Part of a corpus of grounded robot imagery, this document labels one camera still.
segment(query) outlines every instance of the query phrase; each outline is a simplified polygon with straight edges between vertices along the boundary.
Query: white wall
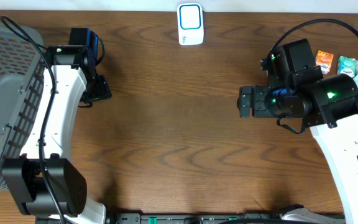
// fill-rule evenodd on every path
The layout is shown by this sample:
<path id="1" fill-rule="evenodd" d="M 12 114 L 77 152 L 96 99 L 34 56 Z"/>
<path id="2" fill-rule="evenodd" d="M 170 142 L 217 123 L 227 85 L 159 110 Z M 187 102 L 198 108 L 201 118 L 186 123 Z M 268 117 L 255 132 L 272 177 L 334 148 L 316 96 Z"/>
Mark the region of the white wall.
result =
<path id="1" fill-rule="evenodd" d="M 180 0 L 0 0 L 0 9 L 176 11 Z M 358 0 L 197 0 L 206 12 L 358 13 Z"/>

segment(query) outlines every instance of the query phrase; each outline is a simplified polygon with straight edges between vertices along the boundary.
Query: laundry basket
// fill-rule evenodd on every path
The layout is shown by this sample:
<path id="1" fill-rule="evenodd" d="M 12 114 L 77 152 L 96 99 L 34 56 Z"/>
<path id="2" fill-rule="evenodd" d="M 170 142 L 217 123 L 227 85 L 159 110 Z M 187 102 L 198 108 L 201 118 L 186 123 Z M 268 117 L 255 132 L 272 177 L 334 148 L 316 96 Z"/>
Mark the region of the laundry basket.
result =
<path id="1" fill-rule="evenodd" d="M 23 29 L 43 44 L 37 31 Z M 0 23 L 0 190 L 7 190 L 1 174 L 4 159 L 19 157 L 32 130 L 44 87 L 43 70 L 34 47 Z"/>

